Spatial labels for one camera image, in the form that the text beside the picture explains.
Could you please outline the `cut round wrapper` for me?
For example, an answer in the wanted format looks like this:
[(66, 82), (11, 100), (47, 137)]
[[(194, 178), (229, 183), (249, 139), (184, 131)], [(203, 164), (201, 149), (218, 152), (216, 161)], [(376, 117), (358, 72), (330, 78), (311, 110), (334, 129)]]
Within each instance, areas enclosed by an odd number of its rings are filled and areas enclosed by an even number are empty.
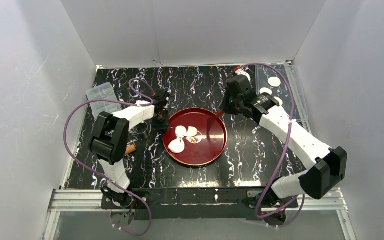
[(174, 154), (182, 153), (185, 150), (185, 143), (182, 138), (176, 138), (170, 142), (168, 149)]
[(184, 138), (188, 133), (188, 130), (182, 126), (182, 125), (178, 125), (176, 128), (175, 128), (175, 135), (177, 138)]

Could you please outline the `red round lacquer plate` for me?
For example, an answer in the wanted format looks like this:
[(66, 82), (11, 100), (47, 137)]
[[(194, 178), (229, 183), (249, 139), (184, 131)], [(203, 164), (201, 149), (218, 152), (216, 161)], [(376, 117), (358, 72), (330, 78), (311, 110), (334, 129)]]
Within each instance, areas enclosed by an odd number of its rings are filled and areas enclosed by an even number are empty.
[[(169, 118), (169, 129), (162, 136), (167, 153), (179, 164), (189, 167), (201, 167), (212, 164), (224, 152), (228, 142), (228, 131), (222, 119), (218, 119), (211, 128), (210, 140), (207, 140), (207, 122), (215, 113), (203, 108), (187, 108), (178, 111)], [(194, 137), (183, 137), (185, 149), (181, 153), (172, 153), (168, 149), (171, 141), (177, 139), (175, 128), (189, 126), (197, 128)]]

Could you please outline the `white dough lump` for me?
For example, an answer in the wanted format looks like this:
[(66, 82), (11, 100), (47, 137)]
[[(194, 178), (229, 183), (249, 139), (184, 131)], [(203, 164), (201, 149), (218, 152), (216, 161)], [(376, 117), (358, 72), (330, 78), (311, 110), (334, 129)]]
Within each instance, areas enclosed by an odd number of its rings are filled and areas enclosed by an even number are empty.
[(195, 137), (198, 134), (197, 128), (189, 126), (185, 134), (186, 137)]

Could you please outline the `wooden double-ended pastry roller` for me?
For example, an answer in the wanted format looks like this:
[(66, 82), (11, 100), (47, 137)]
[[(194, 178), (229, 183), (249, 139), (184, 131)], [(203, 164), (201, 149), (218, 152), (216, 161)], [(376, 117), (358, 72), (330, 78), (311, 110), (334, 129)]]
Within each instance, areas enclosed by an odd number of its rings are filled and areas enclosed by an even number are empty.
[(133, 152), (136, 151), (136, 145), (135, 144), (131, 144), (131, 145), (128, 145), (126, 147), (126, 151), (125, 151), (125, 156), (129, 155), (129, 154), (132, 154)]

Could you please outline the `metal scraper wooden handle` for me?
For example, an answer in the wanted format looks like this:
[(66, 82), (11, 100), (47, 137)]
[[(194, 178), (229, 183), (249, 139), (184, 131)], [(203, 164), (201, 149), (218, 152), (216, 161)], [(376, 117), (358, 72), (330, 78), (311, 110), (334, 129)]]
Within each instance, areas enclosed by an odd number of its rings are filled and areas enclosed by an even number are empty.
[(207, 140), (210, 140), (211, 139), (211, 129), (214, 125), (214, 123), (224, 115), (224, 112), (222, 110), (219, 110), (217, 111), (213, 117), (211, 117), (210, 119), (208, 119), (207, 121), (207, 125), (206, 125), (206, 139)]

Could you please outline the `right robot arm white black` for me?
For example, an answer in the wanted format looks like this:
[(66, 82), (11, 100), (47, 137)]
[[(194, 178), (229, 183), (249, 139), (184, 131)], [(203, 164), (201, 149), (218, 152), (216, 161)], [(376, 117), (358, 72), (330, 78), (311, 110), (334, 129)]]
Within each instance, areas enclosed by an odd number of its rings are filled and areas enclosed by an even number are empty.
[(281, 105), (278, 97), (257, 94), (248, 78), (237, 75), (226, 81), (221, 105), (226, 114), (242, 114), (269, 130), (303, 163), (305, 171), (276, 179), (269, 192), (277, 199), (308, 195), (320, 200), (345, 178), (348, 154), (332, 148), (305, 130)]

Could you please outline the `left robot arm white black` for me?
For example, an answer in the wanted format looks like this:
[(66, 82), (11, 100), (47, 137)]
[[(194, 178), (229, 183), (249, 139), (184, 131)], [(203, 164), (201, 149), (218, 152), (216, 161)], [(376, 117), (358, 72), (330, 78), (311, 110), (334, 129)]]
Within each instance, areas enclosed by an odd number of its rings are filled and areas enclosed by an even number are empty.
[(168, 132), (170, 96), (169, 90), (158, 89), (151, 97), (153, 103), (138, 100), (135, 105), (121, 111), (103, 111), (96, 118), (88, 147), (109, 178), (107, 187), (110, 193), (124, 194), (130, 185), (123, 163), (124, 156), (135, 151), (128, 147), (130, 130), (151, 120), (155, 131)]

